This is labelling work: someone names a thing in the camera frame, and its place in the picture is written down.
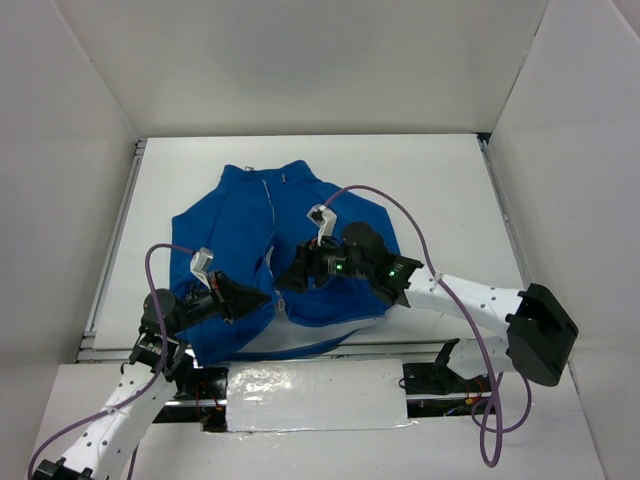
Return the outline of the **blue zip-up jacket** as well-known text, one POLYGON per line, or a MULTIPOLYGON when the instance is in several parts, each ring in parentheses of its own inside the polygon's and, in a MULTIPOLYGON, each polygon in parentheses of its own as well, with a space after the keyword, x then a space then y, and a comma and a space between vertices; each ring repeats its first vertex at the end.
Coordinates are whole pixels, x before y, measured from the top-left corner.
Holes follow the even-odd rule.
POLYGON ((375 296, 364 280, 332 278, 304 294, 275 288, 275 279, 291 265, 297 246, 316 236, 317 228, 307 214, 325 201, 331 203, 337 215, 336 233, 352 222, 365 222, 382 236, 391 252, 399 251, 383 206, 343 193, 337 185, 318 179, 302 160, 267 170, 227 165, 214 190, 172 218, 173 244, 211 250, 213 269, 271 298, 268 304, 231 324, 214 316, 180 333, 200 364, 320 353, 362 329, 368 321, 378 322, 385 317, 388 305, 375 296), (305 330, 326 332, 341 324, 348 328, 304 347, 247 351, 247 346, 279 312, 286 315, 289 323, 305 330))

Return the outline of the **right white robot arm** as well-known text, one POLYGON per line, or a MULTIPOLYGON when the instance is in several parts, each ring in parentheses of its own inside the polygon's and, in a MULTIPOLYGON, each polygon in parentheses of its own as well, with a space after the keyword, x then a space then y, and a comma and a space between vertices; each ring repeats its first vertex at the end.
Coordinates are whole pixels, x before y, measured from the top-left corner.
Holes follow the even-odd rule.
POLYGON ((446 391, 457 391, 469 379, 491 372, 518 372, 530 382, 554 387, 579 334, 543 285, 506 289, 431 274, 418 260, 362 241, 302 244, 276 284, 304 293, 338 278, 366 281, 386 304, 450 315, 469 321, 473 329, 490 331, 483 339, 445 343, 434 371, 437 384, 446 391))

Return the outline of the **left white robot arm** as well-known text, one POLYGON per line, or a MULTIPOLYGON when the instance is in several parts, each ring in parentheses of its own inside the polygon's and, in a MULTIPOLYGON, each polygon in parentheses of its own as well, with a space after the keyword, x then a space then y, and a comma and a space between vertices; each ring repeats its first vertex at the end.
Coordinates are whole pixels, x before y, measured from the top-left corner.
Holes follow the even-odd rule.
POLYGON ((152 287, 143 302, 140 336, 114 391, 99 412, 45 440, 27 467, 29 479, 118 479, 165 404, 196 390, 194 357, 177 335, 212 317, 240 320, 269 301, 222 272, 182 301, 152 287))

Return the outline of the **white foil-covered panel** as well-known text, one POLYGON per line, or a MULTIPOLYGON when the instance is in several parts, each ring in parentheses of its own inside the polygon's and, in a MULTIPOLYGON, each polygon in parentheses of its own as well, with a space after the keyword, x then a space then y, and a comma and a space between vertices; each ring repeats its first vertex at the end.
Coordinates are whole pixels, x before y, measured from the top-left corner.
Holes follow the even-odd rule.
POLYGON ((328 360, 234 364, 231 432, 390 430, 409 424, 402 363, 328 360))

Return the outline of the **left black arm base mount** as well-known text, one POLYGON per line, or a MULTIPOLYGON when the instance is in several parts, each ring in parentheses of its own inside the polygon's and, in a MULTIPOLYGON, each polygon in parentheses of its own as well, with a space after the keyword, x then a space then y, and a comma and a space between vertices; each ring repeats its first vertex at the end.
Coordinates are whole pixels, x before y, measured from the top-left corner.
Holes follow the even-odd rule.
POLYGON ((168 418, 194 423, 207 433, 226 432, 228 373, 227 367, 196 369, 194 380, 167 406, 168 418))

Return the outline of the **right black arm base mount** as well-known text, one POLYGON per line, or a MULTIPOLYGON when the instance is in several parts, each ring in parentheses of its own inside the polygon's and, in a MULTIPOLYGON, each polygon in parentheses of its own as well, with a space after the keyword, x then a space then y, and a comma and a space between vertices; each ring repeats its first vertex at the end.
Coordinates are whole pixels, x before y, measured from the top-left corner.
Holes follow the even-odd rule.
POLYGON ((445 363, 451 357, 454 346, 460 343, 459 339, 449 340, 444 343, 441 352, 434 362, 413 362, 403 365, 403 377, 398 385, 407 394, 433 394, 439 396, 454 393, 465 393, 468 397, 472 393, 484 394, 491 391, 488 378, 483 375, 472 379, 463 379, 450 370, 445 363))

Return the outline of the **aluminium table frame rail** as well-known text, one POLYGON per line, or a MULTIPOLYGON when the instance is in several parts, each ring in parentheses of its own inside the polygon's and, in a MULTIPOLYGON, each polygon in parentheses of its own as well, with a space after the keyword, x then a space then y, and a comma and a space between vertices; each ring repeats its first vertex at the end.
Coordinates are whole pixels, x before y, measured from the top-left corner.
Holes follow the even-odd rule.
POLYGON ((141 328, 152 287, 169 283, 171 221, 218 184, 226 166, 296 160, 321 180, 383 205, 404 255, 442 273, 525 289, 523 263, 487 141, 473 134, 149 138, 139 142, 78 360, 123 362, 161 342, 141 328))

